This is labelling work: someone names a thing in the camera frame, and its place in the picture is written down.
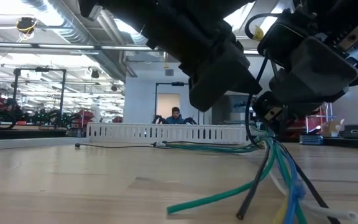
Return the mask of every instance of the white cable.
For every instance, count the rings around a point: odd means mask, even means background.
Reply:
[[[278,179],[274,176],[274,174],[271,171],[269,172],[269,176],[272,179],[273,183],[276,185],[277,189],[286,196],[287,190],[279,183]],[[316,205],[312,205],[303,200],[299,201],[299,203],[303,208],[306,208],[309,211],[321,215],[323,217],[333,217],[339,220],[350,220],[354,222],[358,221],[358,214],[353,211],[341,211],[341,210],[333,210],[331,208],[322,208]]]

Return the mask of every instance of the screw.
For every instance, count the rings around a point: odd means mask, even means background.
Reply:
[[[350,35],[350,36],[347,38],[347,40],[353,42],[353,41],[356,40],[356,38],[357,38],[357,36],[354,35],[354,34],[352,34],[352,35]]]

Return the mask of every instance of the wooden surface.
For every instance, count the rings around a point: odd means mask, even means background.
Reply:
[[[332,208],[358,212],[358,149],[287,146]],[[270,179],[259,185],[243,222],[235,213],[245,194],[165,211],[252,180],[262,157],[136,147],[1,150],[0,224],[271,223],[283,196]]]

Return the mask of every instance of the ceiling duct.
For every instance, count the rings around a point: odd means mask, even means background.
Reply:
[[[98,44],[74,13],[61,0],[21,0],[21,2],[39,10],[43,14],[42,18],[39,19],[44,24],[70,28],[67,30],[54,30],[69,43],[76,45]],[[118,54],[117,58],[119,58],[119,52],[112,52],[112,54]],[[123,71],[118,66],[118,60],[112,60],[106,52],[100,52],[98,55],[88,55],[88,57],[97,61],[112,78],[125,81],[128,71]]]

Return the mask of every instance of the blue cable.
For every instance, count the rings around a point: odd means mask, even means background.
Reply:
[[[287,159],[291,169],[291,187],[290,194],[288,196],[288,208],[285,213],[284,224],[293,224],[295,209],[296,207],[299,207],[298,198],[303,198],[305,195],[305,189],[303,188],[302,182],[298,179],[295,163],[287,153],[284,153],[284,151],[281,152]]]

